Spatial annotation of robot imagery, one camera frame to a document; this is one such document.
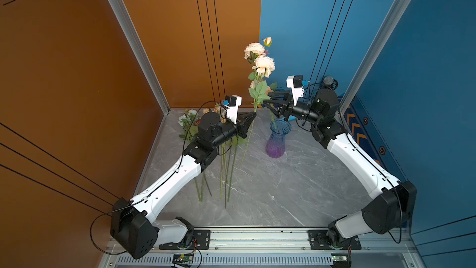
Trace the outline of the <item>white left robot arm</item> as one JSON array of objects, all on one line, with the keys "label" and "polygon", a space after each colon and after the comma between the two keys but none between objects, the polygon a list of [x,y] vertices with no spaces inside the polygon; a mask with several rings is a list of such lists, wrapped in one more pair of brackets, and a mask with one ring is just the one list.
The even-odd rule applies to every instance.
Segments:
[{"label": "white left robot arm", "polygon": [[130,200],[121,198],[115,202],[110,234],[130,256],[140,259],[157,245],[192,245],[193,225],[182,217],[165,221],[157,217],[186,184],[212,164],[220,145],[235,136],[247,137],[256,115],[239,113],[236,119],[222,122],[219,114],[206,113],[197,134],[170,170]]}]

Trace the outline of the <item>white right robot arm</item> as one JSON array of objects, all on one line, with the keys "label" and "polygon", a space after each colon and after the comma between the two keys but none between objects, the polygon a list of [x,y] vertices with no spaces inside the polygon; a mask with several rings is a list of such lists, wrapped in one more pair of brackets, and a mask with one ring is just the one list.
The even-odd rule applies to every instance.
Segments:
[{"label": "white right robot arm", "polygon": [[414,214],[417,189],[386,171],[357,144],[345,126],[336,119],[340,101],[330,89],[318,91],[312,102],[300,100],[300,91],[269,93],[264,104],[277,116],[295,117],[311,124],[311,134],[335,155],[364,186],[371,202],[360,211],[328,225],[327,241],[335,248],[346,248],[353,238],[365,233],[383,235],[402,228]]}]

